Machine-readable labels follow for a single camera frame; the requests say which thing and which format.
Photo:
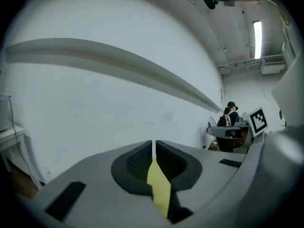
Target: fluorescent light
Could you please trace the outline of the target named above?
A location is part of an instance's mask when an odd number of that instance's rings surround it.
[[[253,23],[255,28],[255,37],[256,37],[256,54],[255,59],[261,58],[262,52],[262,22],[257,21]]]

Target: ceiling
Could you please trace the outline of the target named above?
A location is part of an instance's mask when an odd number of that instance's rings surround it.
[[[262,56],[282,53],[283,23],[279,9],[267,0],[236,2],[228,7],[219,2],[215,9],[204,0],[153,0],[181,19],[202,41],[220,69],[230,71],[236,63],[254,58],[253,21],[262,22]]]

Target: power cord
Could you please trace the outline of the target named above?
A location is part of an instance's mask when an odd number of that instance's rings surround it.
[[[37,182],[36,182],[36,179],[34,178],[34,176],[32,175],[32,173],[30,172],[30,169],[29,169],[29,164],[27,163],[27,161],[24,159],[23,157],[23,154],[21,153],[20,151],[20,148],[19,148],[19,142],[18,142],[18,137],[17,137],[17,133],[16,133],[16,129],[15,129],[15,124],[14,124],[14,113],[13,113],[13,107],[11,105],[11,96],[9,96],[9,104],[10,104],[10,109],[11,109],[11,121],[13,123],[13,129],[14,129],[14,133],[15,133],[15,138],[16,138],[16,143],[17,143],[17,148],[18,148],[18,151],[22,157],[22,159],[24,160],[24,162],[26,163],[27,167],[28,167],[28,172],[30,174],[30,176],[32,177],[32,179],[35,181],[35,185],[36,185],[36,188],[37,188]]]

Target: desk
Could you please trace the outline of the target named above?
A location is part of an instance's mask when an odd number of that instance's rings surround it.
[[[27,149],[25,146],[25,142],[24,142],[25,130],[22,127],[17,126],[16,124],[15,124],[15,129],[16,129],[16,134],[17,134],[17,140],[19,142],[19,149],[20,149],[22,156],[24,157],[26,163],[28,164],[30,173],[32,174],[32,175],[30,175],[30,177],[31,177],[32,181],[34,182],[34,184],[37,186],[38,190],[40,190],[42,188],[42,186],[37,177],[37,173],[34,170],[32,164],[29,160],[28,152],[27,152]],[[0,132],[0,153],[2,155],[4,164],[9,172],[11,172],[11,169],[10,169],[10,166],[6,159],[5,153],[8,151],[9,147],[15,145],[16,143],[17,143],[17,141],[16,141],[15,132],[14,132],[12,123],[10,123],[9,129]]]

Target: yellow object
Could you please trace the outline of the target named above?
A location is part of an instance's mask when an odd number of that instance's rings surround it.
[[[167,217],[171,185],[157,164],[156,157],[153,157],[149,168],[147,183],[152,186],[153,202],[162,214]]]

